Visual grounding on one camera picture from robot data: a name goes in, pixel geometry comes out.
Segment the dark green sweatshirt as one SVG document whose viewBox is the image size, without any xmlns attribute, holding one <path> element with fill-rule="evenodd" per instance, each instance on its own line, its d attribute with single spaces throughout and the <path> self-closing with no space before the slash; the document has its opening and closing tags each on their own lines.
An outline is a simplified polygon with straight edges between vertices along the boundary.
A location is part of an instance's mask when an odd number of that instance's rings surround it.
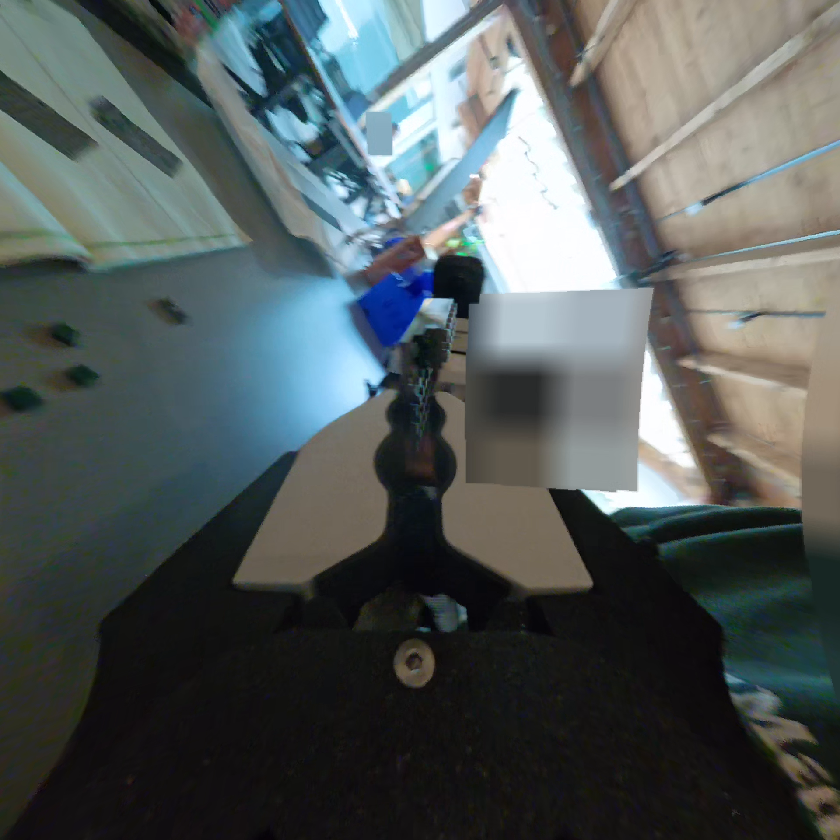
<svg viewBox="0 0 840 840">
<path fill-rule="evenodd" d="M 747 719 L 784 718 L 789 742 L 838 774 L 839 710 L 817 625 L 802 514 L 784 507 L 628 507 L 612 520 L 655 545 L 667 572 L 720 625 L 724 676 Z"/>
</svg>

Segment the grey toy brick assembly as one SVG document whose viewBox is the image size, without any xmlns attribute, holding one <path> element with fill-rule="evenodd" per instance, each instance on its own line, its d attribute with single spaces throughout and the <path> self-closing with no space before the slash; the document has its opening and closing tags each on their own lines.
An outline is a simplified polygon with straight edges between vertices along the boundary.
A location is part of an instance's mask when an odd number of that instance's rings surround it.
<svg viewBox="0 0 840 840">
<path fill-rule="evenodd" d="M 439 377 L 453 354 L 457 315 L 455 299 L 428 298 L 399 344 L 404 465 L 408 478 L 421 487 L 438 487 L 440 483 L 433 405 Z"/>
</svg>

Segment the open building instruction booklet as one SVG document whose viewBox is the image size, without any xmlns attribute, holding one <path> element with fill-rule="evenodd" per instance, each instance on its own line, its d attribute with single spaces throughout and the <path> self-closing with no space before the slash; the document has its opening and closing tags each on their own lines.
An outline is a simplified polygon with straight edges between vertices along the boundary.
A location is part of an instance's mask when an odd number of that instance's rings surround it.
<svg viewBox="0 0 840 840">
<path fill-rule="evenodd" d="M 2 267 L 92 270 L 247 243 L 88 28 L 2 2 Z"/>
</svg>

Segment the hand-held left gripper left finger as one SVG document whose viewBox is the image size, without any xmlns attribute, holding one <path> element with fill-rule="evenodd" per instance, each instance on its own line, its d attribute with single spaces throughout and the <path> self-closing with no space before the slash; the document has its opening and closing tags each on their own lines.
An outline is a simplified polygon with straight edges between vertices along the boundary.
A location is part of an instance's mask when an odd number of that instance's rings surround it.
<svg viewBox="0 0 840 840">
<path fill-rule="evenodd" d="M 324 571 L 385 530 L 389 497 L 375 452 L 391 432 L 384 392 L 304 444 L 233 578 L 242 591 L 314 593 Z"/>
</svg>

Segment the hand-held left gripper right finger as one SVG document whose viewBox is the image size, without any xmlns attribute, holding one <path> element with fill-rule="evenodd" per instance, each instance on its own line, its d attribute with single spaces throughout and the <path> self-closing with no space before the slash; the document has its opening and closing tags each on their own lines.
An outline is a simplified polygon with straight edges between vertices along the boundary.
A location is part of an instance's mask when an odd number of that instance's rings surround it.
<svg viewBox="0 0 840 840">
<path fill-rule="evenodd" d="M 441 501 L 445 539 L 525 595 L 588 592 L 593 580 L 550 492 L 543 488 L 471 484 L 466 479 L 466 405 L 436 393 L 445 415 L 442 439 L 456 472 Z"/>
</svg>

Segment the black cylindrical object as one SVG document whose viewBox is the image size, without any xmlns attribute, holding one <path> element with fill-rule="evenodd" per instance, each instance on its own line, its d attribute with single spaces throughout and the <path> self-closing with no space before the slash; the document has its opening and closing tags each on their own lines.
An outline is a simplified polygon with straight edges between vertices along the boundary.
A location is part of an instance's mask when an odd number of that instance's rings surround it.
<svg viewBox="0 0 840 840">
<path fill-rule="evenodd" d="M 477 257 L 443 255 L 434 265 L 432 297 L 455 301 L 457 319 L 467 320 L 469 307 L 480 300 L 485 279 L 485 267 Z"/>
</svg>

